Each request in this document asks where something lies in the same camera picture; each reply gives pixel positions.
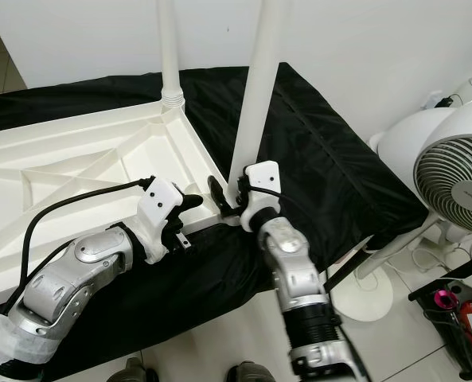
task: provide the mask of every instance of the white fan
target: white fan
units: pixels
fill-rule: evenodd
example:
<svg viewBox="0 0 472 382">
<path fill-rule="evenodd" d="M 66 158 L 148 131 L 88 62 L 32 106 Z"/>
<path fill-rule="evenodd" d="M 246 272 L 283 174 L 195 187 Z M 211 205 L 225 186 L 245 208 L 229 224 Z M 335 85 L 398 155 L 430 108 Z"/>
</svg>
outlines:
<svg viewBox="0 0 472 382">
<path fill-rule="evenodd" d="M 431 213 L 334 288 L 338 310 L 358 321 L 375 321 L 391 309 L 392 285 L 378 269 L 391 255 L 440 221 L 441 241 L 459 242 L 472 232 L 472 101 L 410 115 L 369 144 Z"/>
<path fill-rule="evenodd" d="M 472 102 L 411 115 L 383 135 L 377 153 L 428 208 L 472 232 Z"/>
</svg>

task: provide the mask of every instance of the fan stand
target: fan stand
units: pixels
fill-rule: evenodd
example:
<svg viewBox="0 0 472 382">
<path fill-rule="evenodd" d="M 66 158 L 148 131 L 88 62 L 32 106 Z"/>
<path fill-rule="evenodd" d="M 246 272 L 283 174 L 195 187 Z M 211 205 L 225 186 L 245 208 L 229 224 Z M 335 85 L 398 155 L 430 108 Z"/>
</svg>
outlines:
<svg viewBox="0 0 472 382">
<path fill-rule="evenodd" d="M 338 313 L 361 322 L 384 317 L 393 305 L 393 287 L 382 268 L 359 280 L 352 272 L 331 290 Z"/>
</svg>

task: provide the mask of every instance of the black cloth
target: black cloth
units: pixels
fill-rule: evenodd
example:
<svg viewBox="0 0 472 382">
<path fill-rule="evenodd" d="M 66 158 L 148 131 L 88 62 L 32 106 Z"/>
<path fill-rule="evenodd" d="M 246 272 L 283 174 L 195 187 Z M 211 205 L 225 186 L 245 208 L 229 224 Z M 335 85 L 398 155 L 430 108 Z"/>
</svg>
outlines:
<svg viewBox="0 0 472 382">
<path fill-rule="evenodd" d="M 248 68 L 181 72 L 186 114 L 227 177 Z M 159 73 L 110 76 L 0 95 L 0 130 L 160 99 Z M 290 65 L 282 63 L 259 160 L 280 166 L 283 214 L 310 239 L 319 270 L 365 237 L 373 248 L 420 226 L 427 210 Z M 255 237 L 217 225 L 189 236 L 191 254 L 141 265 L 96 294 L 47 364 L 54 380 L 171 338 L 269 287 Z"/>
</svg>

